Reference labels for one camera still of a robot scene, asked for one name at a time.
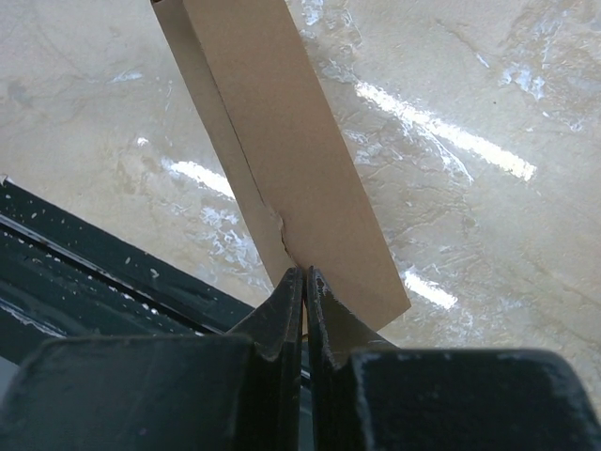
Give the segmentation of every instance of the black metal frame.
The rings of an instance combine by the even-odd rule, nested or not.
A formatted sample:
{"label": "black metal frame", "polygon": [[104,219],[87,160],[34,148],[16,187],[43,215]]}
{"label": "black metal frame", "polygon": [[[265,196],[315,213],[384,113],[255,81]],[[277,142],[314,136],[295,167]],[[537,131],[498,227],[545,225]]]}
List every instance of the black metal frame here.
{"label": "black metal frame", "polygon": [[[5,179],[0,356],[20,365],[57,337],[225,334],[254,309]],[[313,447],[303,346],[300,446]]]}

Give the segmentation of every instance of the cardboard box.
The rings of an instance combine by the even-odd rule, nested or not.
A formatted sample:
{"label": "cardboard box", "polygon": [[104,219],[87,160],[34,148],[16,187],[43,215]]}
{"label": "cardboard box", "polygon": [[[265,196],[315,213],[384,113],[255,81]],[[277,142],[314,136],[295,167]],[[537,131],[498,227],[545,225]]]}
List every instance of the cardboard box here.
{"label": "cardboard box", "polygon": [[318,267],[380,329],[409,308],[284,0],[161,0],[164,35],[277,284]]}

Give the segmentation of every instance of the black metal clamp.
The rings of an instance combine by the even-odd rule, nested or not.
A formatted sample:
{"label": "black metal clamp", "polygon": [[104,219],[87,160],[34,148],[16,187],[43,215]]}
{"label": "black metal clamp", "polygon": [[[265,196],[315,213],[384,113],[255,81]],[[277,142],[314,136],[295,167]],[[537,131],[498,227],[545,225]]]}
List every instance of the black metal clamp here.
{"label": "black metal clamp", "polygon": [[297,449],[303,300],[316,449],[601,449],[557,355],[400,350],[315,269],[289,270],[225,335],[47,342],[5,398],[0,449]]}

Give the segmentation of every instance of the brown cardboard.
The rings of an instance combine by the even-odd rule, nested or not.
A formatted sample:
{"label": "brown cardboard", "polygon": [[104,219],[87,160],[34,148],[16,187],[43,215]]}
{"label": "brown cardboard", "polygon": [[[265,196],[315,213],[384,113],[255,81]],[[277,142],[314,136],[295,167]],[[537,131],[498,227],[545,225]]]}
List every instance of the brown cardboard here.
{"label": "brown cardboard", "polygon": [[284,0],[154,4],[271,281],[318,267],[379,329],[407,295]]}

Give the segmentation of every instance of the marble floor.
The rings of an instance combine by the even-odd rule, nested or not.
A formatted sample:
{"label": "marble floor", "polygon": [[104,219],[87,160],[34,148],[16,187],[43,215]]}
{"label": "marble floor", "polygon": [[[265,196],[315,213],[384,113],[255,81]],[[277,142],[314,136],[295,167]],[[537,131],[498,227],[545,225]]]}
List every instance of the marble floor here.
{"label": "marble floor", "polygon": [[[601,412],[601,1],[288,4],[413,303],[381,332],[555,350]],[[0,173],[260,303],[149,0],[2,6]]]}

